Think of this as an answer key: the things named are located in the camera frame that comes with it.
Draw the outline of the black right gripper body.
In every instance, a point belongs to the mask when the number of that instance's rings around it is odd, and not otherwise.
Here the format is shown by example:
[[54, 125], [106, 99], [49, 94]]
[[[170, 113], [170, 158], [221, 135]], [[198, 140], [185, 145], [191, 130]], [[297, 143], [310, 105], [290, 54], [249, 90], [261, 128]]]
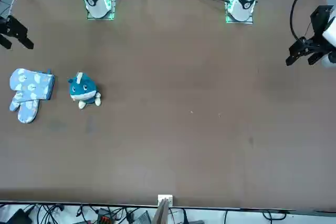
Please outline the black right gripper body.
[[13, 33], [11, 32], [11, 21], [12, 21], [12, 15], [8, 15], [7, 17], [1, 16], [1, 34], [6, 36], [12, 36]]

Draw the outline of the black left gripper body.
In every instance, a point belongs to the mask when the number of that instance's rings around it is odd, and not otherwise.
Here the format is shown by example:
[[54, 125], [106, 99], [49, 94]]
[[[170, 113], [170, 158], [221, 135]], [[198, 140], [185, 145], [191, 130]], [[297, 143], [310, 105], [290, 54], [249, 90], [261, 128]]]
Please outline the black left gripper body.
[[311, 38], [313, 41], [321, 40], [332, 10], [332, 5], [319, 5], [310, 15], [314, 33]]

